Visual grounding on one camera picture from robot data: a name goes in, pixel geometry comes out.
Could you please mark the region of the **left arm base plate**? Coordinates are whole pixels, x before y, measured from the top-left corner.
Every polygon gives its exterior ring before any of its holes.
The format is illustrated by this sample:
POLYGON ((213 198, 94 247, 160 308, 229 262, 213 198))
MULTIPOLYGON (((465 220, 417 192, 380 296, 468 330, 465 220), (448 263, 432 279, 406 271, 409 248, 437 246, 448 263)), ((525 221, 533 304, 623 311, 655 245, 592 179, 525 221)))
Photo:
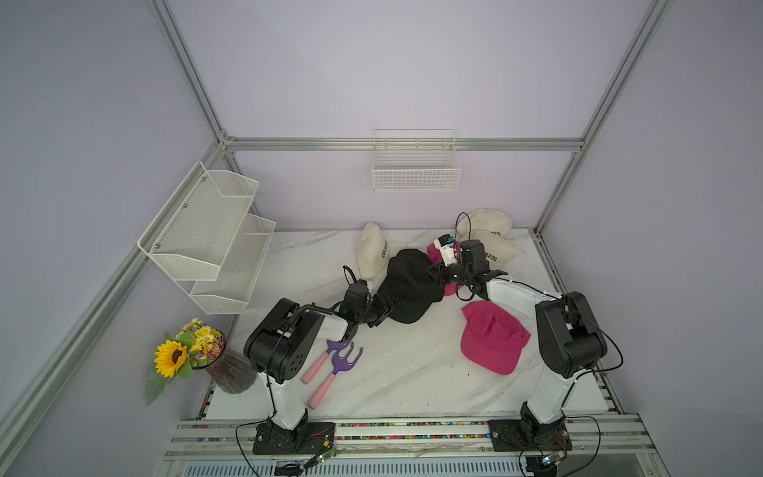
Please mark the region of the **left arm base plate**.
POLYGON ((256 428, 254 455, 317 454, 335 440, 336 423, 304 417, 295 429, 283 429, 270 419, 256 428))

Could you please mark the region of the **black cap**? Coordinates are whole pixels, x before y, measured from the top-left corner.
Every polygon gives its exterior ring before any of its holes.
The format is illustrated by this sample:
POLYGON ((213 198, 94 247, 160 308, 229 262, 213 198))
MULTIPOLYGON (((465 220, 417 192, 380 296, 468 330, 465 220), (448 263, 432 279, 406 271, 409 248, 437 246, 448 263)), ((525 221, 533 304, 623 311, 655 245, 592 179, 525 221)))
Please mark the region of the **black cap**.
POLYGON ((445 286, 431 274, 433 262, 415 248, 405 248, 391 258, 387 276, 376 293, 391 311, 391 319, 403 323, 417 322, 435 302, 441 302, 445 286))

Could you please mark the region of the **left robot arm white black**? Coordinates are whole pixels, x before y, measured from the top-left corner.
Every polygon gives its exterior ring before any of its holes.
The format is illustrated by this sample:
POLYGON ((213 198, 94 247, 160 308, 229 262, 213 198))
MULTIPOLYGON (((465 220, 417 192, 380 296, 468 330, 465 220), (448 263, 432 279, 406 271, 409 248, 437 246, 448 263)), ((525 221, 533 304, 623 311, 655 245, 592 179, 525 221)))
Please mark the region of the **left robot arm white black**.
POLYGON ((244 344, 244 355, 268 389, 272 413, 267 422, 291 432, 306 421, 307 407, 289 382, 300 375, 320 337, 349 343, 359 327, 380 325, 399 304, 391 292, 372 294, 365 280, 351 283, 343 299, 330 307, 278 300, 244 344))

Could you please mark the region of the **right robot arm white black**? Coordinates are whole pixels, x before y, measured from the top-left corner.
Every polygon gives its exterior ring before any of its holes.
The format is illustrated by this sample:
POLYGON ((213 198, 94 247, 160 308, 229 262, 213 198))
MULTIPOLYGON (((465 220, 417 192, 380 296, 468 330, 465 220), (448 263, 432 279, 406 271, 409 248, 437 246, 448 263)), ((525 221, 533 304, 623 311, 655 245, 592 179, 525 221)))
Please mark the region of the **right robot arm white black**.
POLYGON ((522 405, 520 429, 527 439, 559 432, 574 385, 607 354, 606 334, 586 297, 579 292, 544 292, 509 278, 504 270, 492 270, 480 240, 456 242, 444 235, 432 247, 442 258, 434 266, 442 284, 455 283, 484 303, 506 305, 534 319, 544 369, 522 405))

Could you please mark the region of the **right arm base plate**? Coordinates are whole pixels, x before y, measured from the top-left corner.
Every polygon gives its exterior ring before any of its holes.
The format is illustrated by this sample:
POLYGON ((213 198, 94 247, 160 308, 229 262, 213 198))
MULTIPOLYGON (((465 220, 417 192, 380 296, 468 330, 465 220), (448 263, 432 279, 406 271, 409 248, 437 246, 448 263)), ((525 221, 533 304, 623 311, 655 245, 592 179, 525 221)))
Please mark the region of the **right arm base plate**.
POLYGON ((552 423, 540 423, 532 415, 522 415, 518 419, 492 419, 488 427, 496 452, 572 449, 564 417, 552 423))

